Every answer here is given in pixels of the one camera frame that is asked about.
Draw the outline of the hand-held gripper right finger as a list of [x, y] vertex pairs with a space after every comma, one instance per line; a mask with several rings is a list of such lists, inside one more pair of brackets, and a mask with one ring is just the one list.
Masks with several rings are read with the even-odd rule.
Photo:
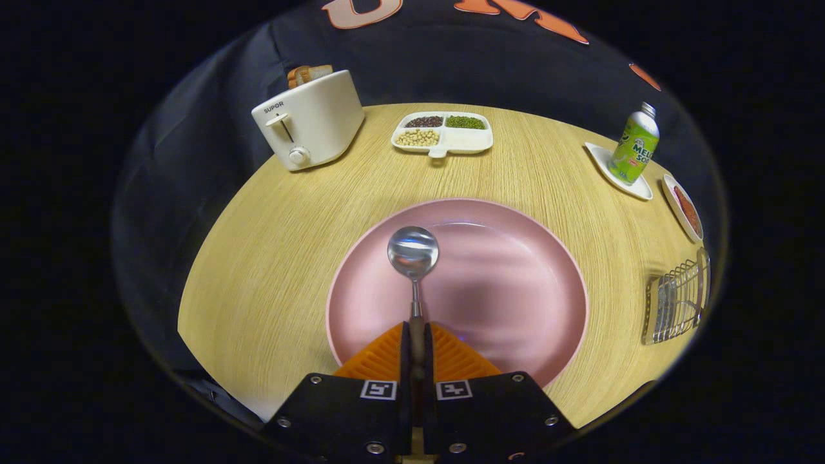
[[456, 335], [425, 324], [424, 451], [548, 455], [576, 429], [527, 372], [501, 372]]

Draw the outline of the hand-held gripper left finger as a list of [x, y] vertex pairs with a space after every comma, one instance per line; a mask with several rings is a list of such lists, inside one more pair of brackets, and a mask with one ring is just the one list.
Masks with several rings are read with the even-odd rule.
[[301, 455], [408, 455], [409, 366], [409, 324], [402, 322], [333, 375], [304, 376], [262, 435]]

